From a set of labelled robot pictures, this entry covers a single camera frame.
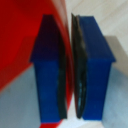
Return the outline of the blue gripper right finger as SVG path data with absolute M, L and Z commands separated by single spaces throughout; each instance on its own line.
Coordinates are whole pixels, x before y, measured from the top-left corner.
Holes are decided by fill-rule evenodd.
M 101 120 L 115 57 L 93 16 L 72 16 L 76 116 Z

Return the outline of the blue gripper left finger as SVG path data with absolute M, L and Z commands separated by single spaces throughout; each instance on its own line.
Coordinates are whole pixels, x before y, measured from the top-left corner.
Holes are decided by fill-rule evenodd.
M 52 15 L 44 15 L 31 61 L 34 63 L 42 121 L 67 117 L 66 53 L 60 30 Z

